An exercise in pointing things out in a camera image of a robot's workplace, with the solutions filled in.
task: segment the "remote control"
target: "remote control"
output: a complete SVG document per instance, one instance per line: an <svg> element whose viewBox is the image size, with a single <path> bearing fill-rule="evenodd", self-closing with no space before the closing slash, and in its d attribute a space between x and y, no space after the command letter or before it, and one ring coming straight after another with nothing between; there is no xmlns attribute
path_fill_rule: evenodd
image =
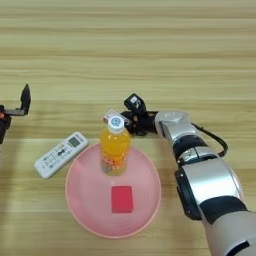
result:
<svg viewBox="0 0 256 256"><path fill-rule="evenodd" d="M88 145L88 140L75 132L35 162L35 168L44 179L67 164Z"/></svg>

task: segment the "wooden table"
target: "wooden table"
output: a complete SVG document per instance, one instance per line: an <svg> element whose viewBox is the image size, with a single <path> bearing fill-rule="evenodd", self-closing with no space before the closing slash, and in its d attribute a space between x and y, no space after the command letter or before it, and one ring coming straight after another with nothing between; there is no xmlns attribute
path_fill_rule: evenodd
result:
<svg viewBox="0 0 256 256"><path fill-rule="evenodd" d="M29 83L32 105L3 145L0 255L209 256L201 223L183 214L169 146L156 135L132 144L156 165L162 204L130 239L82 229L65 202L69 165L43 180L33 163L76 130L97 143L104 113L123 111L137 92L149 110L187 111L225 138L225 159L256 210L255 17L251 0L1 1L1 103L18 106Z"/></svg>

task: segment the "orange juice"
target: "orange juice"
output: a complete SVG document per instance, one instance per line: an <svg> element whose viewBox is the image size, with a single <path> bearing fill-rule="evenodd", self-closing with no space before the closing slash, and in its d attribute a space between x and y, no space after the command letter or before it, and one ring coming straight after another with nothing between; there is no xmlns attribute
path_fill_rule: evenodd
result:
<svg viewBox="0 0 256 256"><path fill-rule="evenodd" d="M101 165L103 171L111 176L121 175L127 165L130 148L130 135L124 127L124 120L112 116L108 127L101 133Z"/></svg>

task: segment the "white robotic arm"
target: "white robotic arm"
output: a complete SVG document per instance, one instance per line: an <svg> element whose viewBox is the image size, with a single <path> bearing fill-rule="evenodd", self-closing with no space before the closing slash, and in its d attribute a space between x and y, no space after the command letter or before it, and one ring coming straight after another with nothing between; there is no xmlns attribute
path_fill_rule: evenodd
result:
<svg viewBox="0 0 256 256"><path fill-rule="evenodd" d="M256 214L247 210L241 184L222 157L226 143L218 136L190 122L183 112L148 112L136 94L125 100L130 110L127 129L137 135L158 133L171 146L179 170L177 191L184 213L202 221L212 256L255 256ZM226 149L217 154L204 141L210 135Z"/></svg>

